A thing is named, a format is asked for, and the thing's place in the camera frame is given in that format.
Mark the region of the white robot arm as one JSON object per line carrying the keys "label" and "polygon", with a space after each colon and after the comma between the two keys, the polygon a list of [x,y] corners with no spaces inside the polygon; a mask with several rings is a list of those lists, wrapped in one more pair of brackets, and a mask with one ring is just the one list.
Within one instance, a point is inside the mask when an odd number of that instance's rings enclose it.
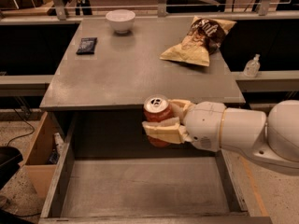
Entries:
{"label": "white robot arm", "polygon": [[155,95],[143,109],[142,126],[156,146],[188,142],[200,150],[229,150],[265,169],[299,174],[298,103],[294,100],[280,102],[264,113]]}

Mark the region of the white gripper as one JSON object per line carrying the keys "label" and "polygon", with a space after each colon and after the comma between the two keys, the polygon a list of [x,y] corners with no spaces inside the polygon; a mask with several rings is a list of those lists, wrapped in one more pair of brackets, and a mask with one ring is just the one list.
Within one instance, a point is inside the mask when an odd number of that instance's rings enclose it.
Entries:
{"label": "white gripper", "polygon": [[[171,144],[191,142],[197,149],[212,152],[221,149],[219,139],[222,115],[226,109],[224,104],[202,102],[194,105],[191,101],[182,99],[171,99],[169,104],[175,118],[161,122],[143,121],[142,126],[147,136]],[[179,118],[184,118],[185,126],[180,123]]]}

